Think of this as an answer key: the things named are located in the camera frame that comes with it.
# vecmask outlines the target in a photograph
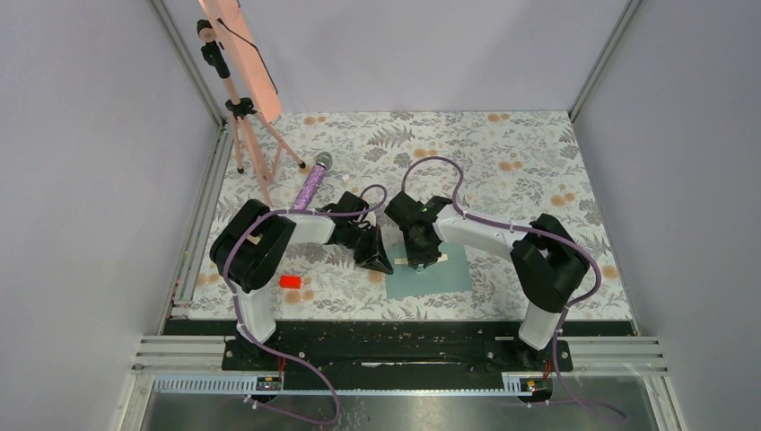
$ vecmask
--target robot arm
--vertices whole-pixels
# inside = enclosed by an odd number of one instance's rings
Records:
[[[330,204],[319,211],[352,213],[364,211],[368,207],[367,202],[346,192],[336,204]],[[265,204],[252,199],[227,224],[209,252],[220,274],[223,273],[224,264],[235,243],[249,226],[269,211]],[[269,292],[262,287],[275,274],[287,245],[305,242],[343,245],[354,251],[354,262],[358,267],[393,273],[383,248],[381,228],[361,217],[304,214],[270,216],[238,249],[228,272],[235,289],[233,294],[239,297],[234,306],[239,308],[246,326],[260,342],[265,342],[275,332]]]
[[[423,204],[400,192],[389,202],[386,214],[402,231],[407,264],[416,270],[438,261],[442,242],[456,242],[510,259],[523,293],[529,298],[518,335],[536,350],[547,346],[571,293],[590,267],[584,257],[559,242],[467,219],[455,211],[447,198],[436,196]],[[489,215],[470,214],[510,224]],[[529,224],[572,241],[551,215],[542,214]]]

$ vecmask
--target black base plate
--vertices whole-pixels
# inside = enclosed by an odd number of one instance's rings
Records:
[[[549,357],[545,351],[527,360],[521,354],[526,352],[525,345],[495,340],[494,334],[483,330],[465,336],[424,323],[357,322],[344,331],[347,323],[329,323],[333,330],[318,333],[310,324],[278,324],[267,345],[292,356],[303,354],[339,390],[502,389],[502,372],[542,372]],[[227,341],[226,352],[222,366],[226,371],[271,371],[277,367],[274,356],[240,336]],[[560,341],[558,354],[563,353],[568,353],[568,344]],[[561,371],[572,371],[570,355],[561,358],[559,366]],[[289,363],[285,371],[290,390],[325,389],[316,375],[300,365]]]
[[[514,337],[520,321],[277,321],[281,334],[353,336],[399,335],[422,331],[431,337]],[[235,335],[235,321],[167,319],[162,335]],[[628,337],[637,335],[630,321],[567,321],[566,337]]]

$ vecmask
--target pink tripod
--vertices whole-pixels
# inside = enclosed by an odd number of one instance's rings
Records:
[[[232,78],[230,78],[230,70],[224,62],[222,51],[220,50],[219,44],[216,42],[216,32],[211,23],[207,20],[198,21],[197,31],[198,37],[206,43],[201,48],[204,60],[216,69],[217,74],[222,78],[224,88],[227,90],[228,95],[230,95],[230,99],[224,104],[224,106],[231,113],[230,124],[232,126],[232,140],[235,143],[235,161],[238,164],[238,173],[243,173],[242,147],[245,143],[246,149],[251,157],[251,164],[254,166],[254,172],[257,175],[259,186],[264,194],[265,203],[272,206],[272,199],[269,197],[267,184],[275,179],[277,165],[280,161],[280,153],[285,150],[302,169],[306,168],[307,165],[283,140],[283,137],[277,133],[277,130],[265,120],[261,112],[257,112],[254,109],[254,102],[251,98],[241,98],[238,95],[238,92],[235,90],[235,86],[232,83]],[[255,116],[259,122],[261,122],[262,126],[275,137],[275,140],[277,140],[277,150],[275,152],[275,161],[272,164],[272,170],[267,167],[267,160],[264,157],[264,153],[262,153],[261,145],[259,145],[248,115]],[[243,133],[244,142],[241,142],[239,135],[240,131]]]

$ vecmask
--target red block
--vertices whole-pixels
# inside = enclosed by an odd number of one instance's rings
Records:
[[[302,278],[299,276],[280,276],[280,287],[283,289],[301,289]]]

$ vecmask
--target tripod leg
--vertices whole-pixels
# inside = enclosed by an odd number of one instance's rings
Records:
[[[238,173],[243,173],[243,144],[238,137],[241,128],[239,128],[238,120],[235,119],[234,115],[230,118],[230,124],[232,126],[232,141],[235,143],[235,162],[238,164]]]
[[[243,127],[243,135],[246,137],[246,142],[251,144],[251,148],[253,149],[254,154],[257,155],[257,160],[255,160],[255,162],[259,163],[259,167],[262,170],[262,175],[265,181],[270,182],[274,178],[272,172],[270,172],[269,168],[267,167],[267,159],[264,158],[264,153],[261,151],[261,145],[259,145],[257,135],[254,133],[254,127],[251,126],[251,122],[249,121],[248,117],[243,119],[242,123],[243,124],[241,126]]]
[[[264,195],[264,201],[267,205],[272,206],[272,199],[269,197],[269,190],[267,190],[267,181],[265,180],[264,172],[262,172],[262,166],[260,160],[258,160],[256,148],[258,147],[257,138],[254,136],[254,130],[251,128],[251,124],[247,119],[243,120],[243,135],[246,137],[246,148],[249,150],[249,156],[251,157],[251,164],[254,165],[254,172],[257,174],[259,186],[262,189]]]
[[[285,151],[287,151],[288,154],[290,154],[291,157],[293,157],[293,159],[299,164],[300,168],[304,169],[307,167],[307,164],[298,155],[296,155],[296,152],[291,148],[291,146],[285,142],[283,137],[280,136],[279,133],[277,133],[277,130],[275,130],[275,128],[273,128],[271,124],[267,123],[267,121],[264,120],[264,116],[262,116],[261,113],[259,112],[257,113],[257,119],[259,120],[259,122],[262,123],[262,126],[264,126],[267,129],[267,131],[271,133],[272,136],[275,137],[275,139],[277,140],[278,150],[280,150],[280,147],[282,146],[285,149]]]
[[[280,153],[283,147],[278,144],[277,145],[277,151],[275,151],[275,161],[272,163],[272,178],[276,176],[277,172],[277,165],[280,163]]]

